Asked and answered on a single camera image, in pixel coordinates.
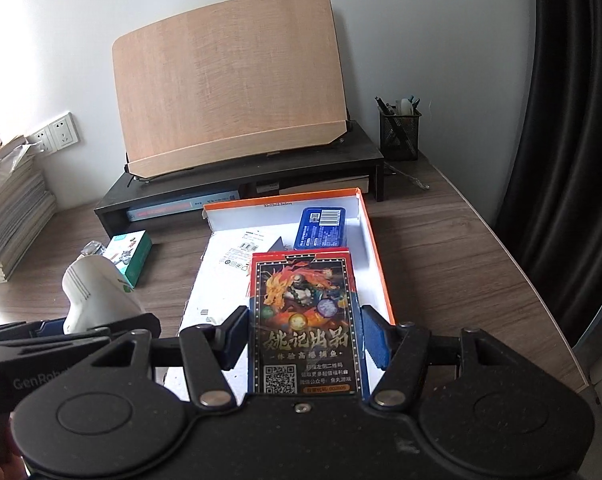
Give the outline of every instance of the pen holder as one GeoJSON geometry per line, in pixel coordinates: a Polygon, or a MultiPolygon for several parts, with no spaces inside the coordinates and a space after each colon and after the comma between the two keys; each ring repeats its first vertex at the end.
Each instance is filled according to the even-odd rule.
{"type": "Polygon", "coordinates": [[[419,117],[421,114],[416,110],[415,115],[386,115],[379,110],[379,150],[387,160],[418,158],[419,117]]]}

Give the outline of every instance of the power socket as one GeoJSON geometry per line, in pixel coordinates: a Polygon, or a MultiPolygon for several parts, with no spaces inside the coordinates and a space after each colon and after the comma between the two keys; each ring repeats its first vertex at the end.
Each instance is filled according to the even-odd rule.
{"type": "Polygon", "coordinates": [[[51,155],[56,151],[56,145],[52,139],[52,133],[50,133],[50,127],[46,126],[35,134],[28,136],[28,142],[30,144],[38,144],[41,149],[43,156],[51,155]]]}
{"type": "Polygon", "coordinates": [[[52,134],[52,140],[57,150],[62,150],[68,146],[79,142],[79,136],[76,134],[72,114],[66,113],[63,117],[53,121],[48,126],[52,134]]]}

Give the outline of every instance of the desk surface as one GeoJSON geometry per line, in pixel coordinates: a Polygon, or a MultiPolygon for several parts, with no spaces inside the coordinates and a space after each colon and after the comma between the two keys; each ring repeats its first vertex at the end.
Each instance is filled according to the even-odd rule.
{"type": "MultiPolygon", "coordinates": [[[[438,335],[479,326],[565,384],[585,379],[553,319],[492,232],[425,158],[401,163],[430,184],[422,191],[401,176],[386,183],[385,202],[368,198],[390,299],[397,320],[438,335]]],[[[92,205],[55,215],[8,283],[0,285],[5,321],[65,316],[65,269],[90,240],[108,241],[92,205]]],[[[200,211],[145,220],[155,244],[136,290],[161,320],[163,336],[178,330],[210,231],[200,211]]],[[[433,374],[434,385],[437,375],[433,374]]]]}

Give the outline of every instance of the black curtain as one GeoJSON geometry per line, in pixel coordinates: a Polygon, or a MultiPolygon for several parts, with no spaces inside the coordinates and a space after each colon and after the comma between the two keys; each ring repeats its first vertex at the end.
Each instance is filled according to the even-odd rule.
{"type": "Polygon", "coordinates": [[[495,232],[575,344],[602,305],[602,0],[537,0],[521,141],[495,232]]]}

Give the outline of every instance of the small green box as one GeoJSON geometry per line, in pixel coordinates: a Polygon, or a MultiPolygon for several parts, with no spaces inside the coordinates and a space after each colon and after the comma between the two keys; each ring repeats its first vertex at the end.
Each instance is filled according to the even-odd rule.
{"type": "Polygon", "coordinates": [[[112,260],[133,288],[139,279],[151,247],[150,235],[145,231],[137,231],[113,237],[103,256],[112,260]]]}

